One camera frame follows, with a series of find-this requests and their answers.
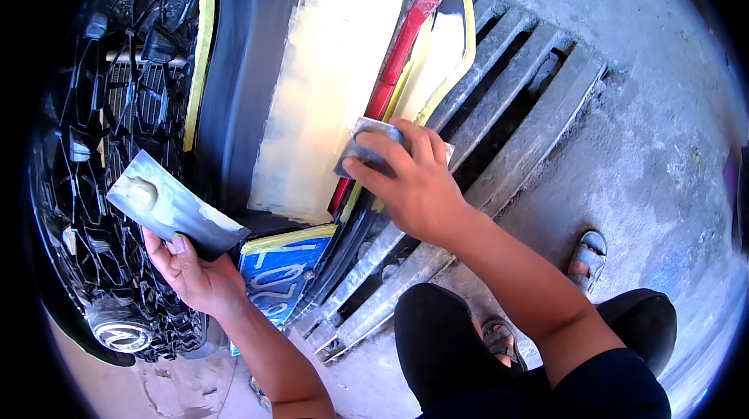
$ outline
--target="person's left hand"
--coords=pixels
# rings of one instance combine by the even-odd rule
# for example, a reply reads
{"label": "person's left hand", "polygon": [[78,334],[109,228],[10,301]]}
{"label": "person's left hand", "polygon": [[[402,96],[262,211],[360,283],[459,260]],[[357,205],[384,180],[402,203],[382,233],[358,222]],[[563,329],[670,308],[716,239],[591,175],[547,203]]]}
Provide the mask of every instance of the person's left hand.
{"label": "person's left hand", "polygon": [[172,243],[143,227],[148,256],[177,296],[192,309],[205,312],[219,322],[236,316],[247,302],[247,286],[229,255],[215,262],[198,258],[190,239],[174,234]]}

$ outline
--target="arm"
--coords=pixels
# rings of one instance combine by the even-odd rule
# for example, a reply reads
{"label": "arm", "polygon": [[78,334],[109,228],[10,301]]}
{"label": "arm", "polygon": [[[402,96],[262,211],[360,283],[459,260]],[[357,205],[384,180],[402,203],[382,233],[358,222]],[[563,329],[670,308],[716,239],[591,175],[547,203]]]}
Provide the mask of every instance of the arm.
{"label": "arm", "polygon": [[383,200],[399,229],[449,250],[484,281],[538,346],[552,387],[589,358],[625,347],[572,282],[468,205],[447,170],[437,133],[404,120],[392,123],[411,142],[413,157],[379,134],[360,133],[357,142],[385,159],[395,179],[352,158],[344,168]]}
{"label": "arm", "polygon": [[228,255],[209,263],[198,259],[190,240],[179,234],[165,246],[147,229],[143,238],[151,261],[180,300],[224,328],[270,400],[274,417],[335,417],[314,367],[247,299],[244,280]]}

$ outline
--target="sandal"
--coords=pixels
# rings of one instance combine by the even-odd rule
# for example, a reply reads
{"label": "sandal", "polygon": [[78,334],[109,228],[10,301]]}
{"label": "sandal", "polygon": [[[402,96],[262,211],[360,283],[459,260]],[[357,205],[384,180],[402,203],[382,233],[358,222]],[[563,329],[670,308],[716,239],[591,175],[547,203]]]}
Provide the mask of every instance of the sandal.
{"label": "sandal", "polygon": [[588,229],[585,231],[582,237],[580,237],[580,244],[575,248],[575,253],[572,255],[572,259],[579,261],[580,263],[588,265],[588,271],[590,277],[585,277],[580,274],[567,275],[567,277],[580,288],[585,295],[590,294],[593,291],[593,286],[598,281],[606,263],[606,239],[604,235],[598,230]]}
{"label": "sandal", "polygon": [[[500,328],[495,330],[494,327],[496,326],[500,326]],[[504,318],[497,315],[484,321],[481,327],[481,334],[484,344],[492,354],[504,354],[510,358],[511,369],[528,370],[525,360],[520,357],[520,352],[518,351],[518,337],[515,336],[515,332]],[[502,342],[510,336],[513,338],[511,345]]]}

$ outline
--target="dusty floor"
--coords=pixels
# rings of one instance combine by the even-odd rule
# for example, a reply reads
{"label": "dusty floor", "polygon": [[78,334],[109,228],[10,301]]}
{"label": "dusty floor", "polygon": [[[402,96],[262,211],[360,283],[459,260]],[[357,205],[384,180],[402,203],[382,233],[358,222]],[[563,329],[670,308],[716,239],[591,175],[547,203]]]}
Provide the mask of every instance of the dusty floor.
{"label": "dusty floor", "polygon": [[[595,302],[637,287],[669,295],[676,350],[660,377],[675,417],[694,407],[733,337],[747,288],[730,244],[723,169],[747,141],[747,114],[721,46],[689,0],[500,0],[528,8],[599,50],[613,71],[499,225],[563,267],[575,239],[597,227],[610,250]],[[499,310],[462,264],[437,282],[479,318]],[[304,341],[295,336],[300,347]],[[236,358],[109,368],[67,339],[73,375],[102,417],[266,417]],[[535,348],[522,340],[531,367]],[[343,417],[416,417],[383,330],[328,368]]]}

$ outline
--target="drain grate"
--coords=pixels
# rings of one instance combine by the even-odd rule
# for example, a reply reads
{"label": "drain grate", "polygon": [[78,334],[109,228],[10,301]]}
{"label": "drain grate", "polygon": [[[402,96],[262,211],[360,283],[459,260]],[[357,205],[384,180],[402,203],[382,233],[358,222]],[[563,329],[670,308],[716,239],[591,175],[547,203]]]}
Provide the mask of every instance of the drain grate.
{"label": "drain grate", "polygon": [[[450,172],[466,200],[493,218],[557,144],[605,64],[520,8],[476,0],[474,12],[476,59],[427,126],[455,145]],[[454,261],[448,251],[422,242],[389,268],[387,278],[373,278],[393,261],[404,236],[388,223],[328,299],[297,321],[318,358],[346,352],[389,319],[406,289]],[[365,282],[366,290],[358,290]],[[362,292],[369,297],[357,301],[353,296]]]}

